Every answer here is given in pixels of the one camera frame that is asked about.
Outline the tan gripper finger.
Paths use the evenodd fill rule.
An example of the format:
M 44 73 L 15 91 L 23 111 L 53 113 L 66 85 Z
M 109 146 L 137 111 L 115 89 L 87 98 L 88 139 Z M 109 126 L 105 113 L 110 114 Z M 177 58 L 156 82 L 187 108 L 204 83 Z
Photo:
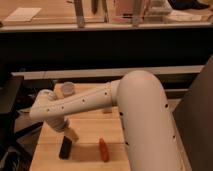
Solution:
M 71 141 L 77 142 L 79 140 L 79 137 L 74 129 L 66 129 L 64 132 L 64 135 L 69 138 Z

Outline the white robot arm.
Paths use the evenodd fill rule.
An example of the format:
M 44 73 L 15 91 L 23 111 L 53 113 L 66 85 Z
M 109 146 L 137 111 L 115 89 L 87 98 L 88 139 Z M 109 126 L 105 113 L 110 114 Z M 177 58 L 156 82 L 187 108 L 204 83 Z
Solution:
M 131 171 L 182 171 L 167 97 L 159 79 L 150 72 L 132 71 L 64 99 L 42 90 L 30 109 L 30 118 L 47 121 L 111 106 L 120 113 Z

